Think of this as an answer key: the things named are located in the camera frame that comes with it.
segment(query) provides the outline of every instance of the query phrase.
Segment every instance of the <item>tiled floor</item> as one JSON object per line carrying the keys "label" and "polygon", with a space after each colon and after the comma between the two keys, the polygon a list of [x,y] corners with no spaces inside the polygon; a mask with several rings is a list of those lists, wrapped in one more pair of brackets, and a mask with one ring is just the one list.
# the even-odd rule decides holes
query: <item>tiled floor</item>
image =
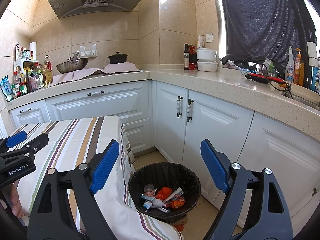
{"label": "tiled floor", "polygon": [[[136,170],[151,163],[166,162],[166,159],[158,151],[137,157],[135,160]],[[185,240],[202,240],[217,214],[218,210],[200,196],[196,207],[188,213],[189,222],[182,231]],[[242,229],[237,226],[234,234],[241,231]]]}

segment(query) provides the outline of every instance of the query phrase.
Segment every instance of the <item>blue gripper pad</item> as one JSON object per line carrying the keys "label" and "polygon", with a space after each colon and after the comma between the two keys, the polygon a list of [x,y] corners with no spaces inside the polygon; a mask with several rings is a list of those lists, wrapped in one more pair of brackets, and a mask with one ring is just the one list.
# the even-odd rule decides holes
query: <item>blue gripper pad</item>
{"label": "blue gripper pad", "polygon": [[216,187],[226,194],[230,189],[228,184],[230,160],[224,153],[217,152],[208,139],[202,141],[200,150]]}
{"label": "blue gripper pad", "polygon": [[90,191],[93,194],[96,194],[98,190],[103,189],[104,184],[106,183],[109,174],[113,168],[113,165],[116,163],[116,160],[119,155],[119,143],[113,141],[113,143],[107,147],[105,155],[100,160],[97,167],[92,173],[92,182],[90,185]]}
{"label": "blue gripper pad", "polygon": [[11,136],[10,138],[8,138],[5,145],[8,148],[13,148],[13,147],[17,146],[19,143],[22,143],[23,141],[25,141],[26,139],[27,139],[27,133],[25,131],[21,131],[15,135]]}

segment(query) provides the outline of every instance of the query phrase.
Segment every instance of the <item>tiled wall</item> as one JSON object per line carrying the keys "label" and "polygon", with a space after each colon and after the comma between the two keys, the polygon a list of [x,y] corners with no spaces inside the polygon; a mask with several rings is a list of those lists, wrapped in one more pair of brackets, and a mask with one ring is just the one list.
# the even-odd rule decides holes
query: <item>tiled wall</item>
{"label": "tiled wall", "polygon": [[[13,81],[13,64],[15,61],[15,44],[29,47],[32,22],[38,0],[12,0],[0,19],[0,78],[8,75]],[[14,130],[11,118],[5,108],[5,99],[0,95],[0,114],[7,133]]]}
{"label": "tiled wall", "polygon": [[213,33],[213,42],[204,47],[215,49],[219,53],[218,18],[215,0],[195,0],[197,15],[197,35],[205,41],[207,33]]}
{"label": "tiled wall", "polygon": [[101,68],[117,51],[128,54],[129,62],[139,64],[138,6],[132,12],[98,12],[58,19],[47,0],[39,0],[33,20],[32,41],[37,42],[40,62],[49,55],[52,70],[65,62],[81,45],[97,44],[97,57],[89,58],[86,68]]}
{"label": "tiled wall", "polygon": [[195,0],[139,4],[139,62],[143,69],[183,68],[184,44],[197,42]]}

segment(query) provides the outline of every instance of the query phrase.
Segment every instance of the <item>sink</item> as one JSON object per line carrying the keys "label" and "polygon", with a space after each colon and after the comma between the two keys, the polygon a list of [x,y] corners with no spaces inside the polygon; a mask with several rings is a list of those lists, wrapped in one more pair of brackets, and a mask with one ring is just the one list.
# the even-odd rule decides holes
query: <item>sink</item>
{"label": "sink", "polygon": [[[290,93],[284,93],[283,92],[282,95],[286,96],[288,98],[291,98]],[[305,104],[307,106],[312,107],[313,109],[316,109],[316,110],[320,111],[320,106],[319,105],[317,105],[317,104],[315,104],[313,102],[310,102],[310,101],[308,101],[308,100],[306,100],[306,99],[304,99],[302,97],[296,96],[294,94],[292,94],[292,97],[293,97],[293,100],[296,100],[296,101],[298,101],[300,103],[303,103],[303,104]]]}

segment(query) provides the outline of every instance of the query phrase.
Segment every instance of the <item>trash can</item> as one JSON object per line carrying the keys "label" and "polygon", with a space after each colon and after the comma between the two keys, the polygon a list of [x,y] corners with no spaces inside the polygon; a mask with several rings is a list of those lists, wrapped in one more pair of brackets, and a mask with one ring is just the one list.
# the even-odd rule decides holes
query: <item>trash can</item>
{"label": "trash can", "polygon": [[[181,187],[185,192],[185,204],[179,209],[171,209],[164,213],[156,208],[144,212],[140,207],[145,202],[141,199],[144,186],[152,183],[154,188],[161,190],[169,187],[173,191]],[[175,163],[154,163],[137,170],[129,180],[128,189],[138,211],[168,224],[183,219],[197,204],[201,186],[198,177],[187,167]]]}

